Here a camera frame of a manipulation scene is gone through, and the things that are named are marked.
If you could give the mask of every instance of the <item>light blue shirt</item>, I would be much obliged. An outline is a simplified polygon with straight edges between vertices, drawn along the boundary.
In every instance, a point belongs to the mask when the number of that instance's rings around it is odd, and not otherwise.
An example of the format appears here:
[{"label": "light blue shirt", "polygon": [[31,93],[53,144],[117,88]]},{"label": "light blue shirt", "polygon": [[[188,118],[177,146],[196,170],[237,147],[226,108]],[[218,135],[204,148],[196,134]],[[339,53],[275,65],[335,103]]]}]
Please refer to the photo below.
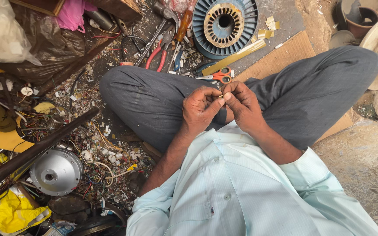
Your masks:
[{"label": "light blue shirt", "polygon": [[181,168],[132,210],[128,236],[378,235],[312,149],[277,165],[234,121],[200,134]]}]

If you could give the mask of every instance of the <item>man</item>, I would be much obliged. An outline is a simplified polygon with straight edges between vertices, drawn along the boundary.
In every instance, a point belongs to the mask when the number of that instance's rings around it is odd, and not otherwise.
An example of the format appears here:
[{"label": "man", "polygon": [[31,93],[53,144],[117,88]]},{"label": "man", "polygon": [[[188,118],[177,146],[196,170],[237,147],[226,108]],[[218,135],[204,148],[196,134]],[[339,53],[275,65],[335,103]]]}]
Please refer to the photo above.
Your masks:
[{"label": "man", "polygon": [[378,235],[309,148],[377,73],[377,54],[353,46],[220,90],[136,67],[110,70],[100,82],[103,98],[164,153],[126,234]]}]

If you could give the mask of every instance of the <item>pliers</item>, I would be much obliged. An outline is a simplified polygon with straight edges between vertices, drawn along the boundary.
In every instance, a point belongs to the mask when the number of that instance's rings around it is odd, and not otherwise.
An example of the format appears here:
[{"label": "pliers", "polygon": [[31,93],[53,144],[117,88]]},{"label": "pliers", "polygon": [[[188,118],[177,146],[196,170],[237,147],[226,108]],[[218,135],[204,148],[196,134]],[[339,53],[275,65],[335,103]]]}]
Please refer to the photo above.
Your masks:
[{"label": "pliers", "polygon": [[157,53],[159,51],[163,50],[163,52],[161,53],[160,65],[158,66],[158,69],[157,69],[157,72],[161,71],[161,69],[164,66],[165,58],[166,58],[166,55],[167,55],[167,48],[170,45],[171,40],[173,39],[173,36],[174,36],[174,30],[175,30],[175,28],[176,27],[174,25],[171,25],[165,31],[163,39],[161,40],[161,42],[158,43],[157,48],[151,53],[150,57],[147,60],[147,64],[145,65],[146,69],[150,68],[150,63],[154,59],[154,57],[157,55]]}]

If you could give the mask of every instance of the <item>leg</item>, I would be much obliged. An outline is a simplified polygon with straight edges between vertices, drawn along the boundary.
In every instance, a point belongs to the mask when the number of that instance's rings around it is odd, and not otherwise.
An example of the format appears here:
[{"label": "leg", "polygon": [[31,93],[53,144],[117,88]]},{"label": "leg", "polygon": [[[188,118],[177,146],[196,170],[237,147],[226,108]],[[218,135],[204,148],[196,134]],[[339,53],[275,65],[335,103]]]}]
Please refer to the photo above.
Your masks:
[{"label": "leg", "polygon": [[378,55],[346,46],[292,63],[245,84],[268,125],[298,149],[313,145],[362,96],[378,73]]},{"label": "leg", "polygon": [[[120,66],[103,76],[100,92],[113,112],[163,153],[181,126],[183,99],[202,85],[216,88],[199,79]],[[209,128],[222,127],[225,118],[222,109]]]}]

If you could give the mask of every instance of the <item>yellow plastic bag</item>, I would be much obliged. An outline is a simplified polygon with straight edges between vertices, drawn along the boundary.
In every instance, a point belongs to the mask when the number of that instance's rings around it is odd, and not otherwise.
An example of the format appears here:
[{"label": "yellow plastic bag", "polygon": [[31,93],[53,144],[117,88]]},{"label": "yellow plastic bag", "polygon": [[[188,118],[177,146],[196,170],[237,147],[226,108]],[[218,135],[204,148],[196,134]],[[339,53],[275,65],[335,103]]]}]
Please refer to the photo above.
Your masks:
[{"label": "yellow plastic bag", "polygon": [[[1,162],[6,158],[5,155],[0,155]],[[7,196],[0,200],[0,233],[5,236],[17,235],[27,228],[42,223],[51,213],[47,206],[34,209],[30,201],[16,187],[11,187]]]}]

